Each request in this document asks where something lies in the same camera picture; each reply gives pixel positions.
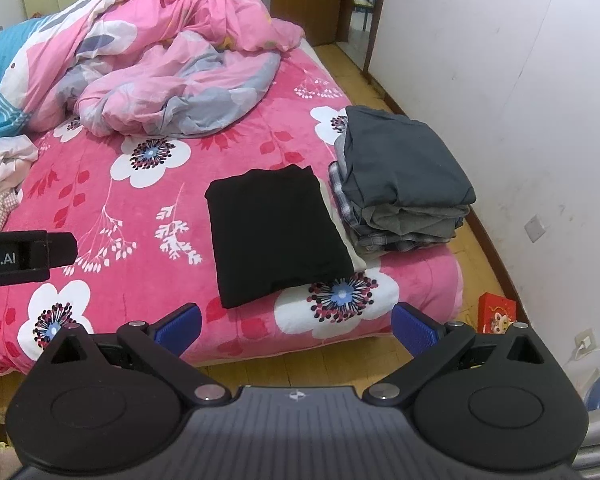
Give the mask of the white shirt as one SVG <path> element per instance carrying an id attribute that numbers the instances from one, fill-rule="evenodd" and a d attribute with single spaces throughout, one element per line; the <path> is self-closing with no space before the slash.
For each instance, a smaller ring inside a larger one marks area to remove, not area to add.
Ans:
<path id="1" fill-rule="evenodd" d="M 0 192 L 20 185 L 37 160 L 38 148 L 27 136 L 0 138 Z"/>

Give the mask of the black t-shirt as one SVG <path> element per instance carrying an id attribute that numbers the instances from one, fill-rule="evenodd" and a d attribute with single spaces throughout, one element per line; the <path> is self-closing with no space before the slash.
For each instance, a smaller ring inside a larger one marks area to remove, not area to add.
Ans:
<path id="1" fill-rule="evenodd" d="M 311 167 L 249 170 L 211 182 L 204 197 L 223 308 L 354 273 Z"/>

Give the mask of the red gift box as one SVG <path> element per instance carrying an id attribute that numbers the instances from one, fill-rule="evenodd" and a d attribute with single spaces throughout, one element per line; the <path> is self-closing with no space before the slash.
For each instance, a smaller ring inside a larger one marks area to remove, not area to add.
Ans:
<path id="1" fill-rule="evenodd" d="M 504 334 L 517 321 L 514 300 L 485 292 L 478 300 L 478 332 Z"/>

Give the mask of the pink floral bed blanket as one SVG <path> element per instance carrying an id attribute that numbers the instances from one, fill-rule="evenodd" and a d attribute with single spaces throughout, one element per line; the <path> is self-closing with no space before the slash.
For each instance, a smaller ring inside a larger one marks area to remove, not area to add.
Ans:
<path id="1" fill-rule="evenodd" d="M 65 122 L 40 154 L 9 215 L 11 231 L 71 232 L 72 266 L 48 281 L 0 287 L 0 375 L 26 372 L 69 321 L 110 333 L 198 304 L 193 364 L 268 358 L 376 336 L 408 302 L 437 321 L 460 312 L 463 277 L 443 246 L 389 252 L 341 285 L 276 292 L 235 310 L 221 306 L 208 206 L 218 179 L 251 169 L 309 167 L 328 176 L 348 98 L 310 46 L 283 58 L 268 95 L 243 120 L 194 140 L 99 139 Z"/>

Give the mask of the folded cream garment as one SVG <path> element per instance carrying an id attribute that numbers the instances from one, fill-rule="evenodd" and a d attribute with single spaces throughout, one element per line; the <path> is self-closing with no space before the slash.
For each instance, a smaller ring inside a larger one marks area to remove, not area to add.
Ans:
<path id="1" fill-rule="evenodd" d="M 366 270 L 366 261 L 362 259 L 358 253 L 355 251 L 353 245 L 351 244 L 350 238 L 348 237 L 347 231 L 344 228 L 344 225 L 341 221 L 339 212 L 337 207 L 332 203 L 332 196 L 329 194 L 328 187 L 326 183 L 317 178 L 318 185 L 320 186 L 321 196 L 325 207 L 329 213 L 329 217 L 332 219 L 332 223 L 334 224 L 342 244 L 347 249 L 348 256 L 351 260 L 353 271 L 354 272 L 363 272 Z"/>

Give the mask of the folded plaid garment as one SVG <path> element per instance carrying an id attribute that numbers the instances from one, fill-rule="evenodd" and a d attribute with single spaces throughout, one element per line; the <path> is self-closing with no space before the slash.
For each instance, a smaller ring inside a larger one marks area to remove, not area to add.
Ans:
<path id="1" fill-rule="evenodd" d="M 361 214 L 355 211 L 353 203 L 343 191 L 338 162 L 329 164 L 328 177 L 340 217 L 351 232 L 355 249 L 361 254 L 411 252 L 419 248 L 448 244 L 455 237 L 455 229 L 463 224 L 463 220 L 453 220 L 450 236 L 435 236 L 422 232 L 399 235 L 386 230 L 371 228 L 365 223 Z"/>

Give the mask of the folded grey garments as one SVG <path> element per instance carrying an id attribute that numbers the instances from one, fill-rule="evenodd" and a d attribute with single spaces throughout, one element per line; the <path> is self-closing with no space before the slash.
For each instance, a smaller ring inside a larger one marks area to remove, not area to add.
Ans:
<path id="1" fill-rule="evenodd" d="M 335 148 L 343 191 L 371 228 L 450 236 L 476 201 L 463 168 L 418 120 L 351 105 Z"/>

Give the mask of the pink grey floral duvet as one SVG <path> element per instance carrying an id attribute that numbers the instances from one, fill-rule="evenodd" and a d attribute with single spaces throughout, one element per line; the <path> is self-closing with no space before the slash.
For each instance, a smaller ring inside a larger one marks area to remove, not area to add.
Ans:
<path id="1" fill-rule="evenodd" d="M 74 115 L 95 136 L 210 136 L 264 98 L 303 38 L 261 0 L 78 0 L 40 19 L 18 52 L 21 131 Z"/>

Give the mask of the chair in doorway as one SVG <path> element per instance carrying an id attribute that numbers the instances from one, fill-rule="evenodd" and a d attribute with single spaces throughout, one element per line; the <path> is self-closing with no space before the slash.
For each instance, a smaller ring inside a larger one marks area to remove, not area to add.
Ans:
<path id="1" fill-rule="evenodd" d="M 365 32 L 370 16 L 375 10 L 376 0 L 353 0 L 353 11 L 363 14 L 362 31 Z"/>

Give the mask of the white wall outlet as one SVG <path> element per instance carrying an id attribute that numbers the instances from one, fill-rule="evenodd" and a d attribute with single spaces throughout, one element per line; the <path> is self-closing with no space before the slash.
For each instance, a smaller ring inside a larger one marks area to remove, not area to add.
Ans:
<path id="1" fill-rule="evenodd" d="M 578 333 L 574 337 L 574 344 L 576 348 L 574 349 L 574 358 L 576 360 L 582 359 L 584 356 L 587 356 L 591 352 L 593 352 L 596 347 L 595 336 L 592 328 L 587 328 L 581 333 Z"/>

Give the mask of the white wall switch plate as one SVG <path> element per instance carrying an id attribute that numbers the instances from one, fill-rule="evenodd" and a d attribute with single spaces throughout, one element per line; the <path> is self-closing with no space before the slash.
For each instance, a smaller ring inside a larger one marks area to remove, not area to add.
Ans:
<path id="1" fill-rule="evenodd" d="M 524 232 L 531 243 L 536 243 L 546 233 L 546 227 L 539 216 L 533 216 L 524 225 Z"/>

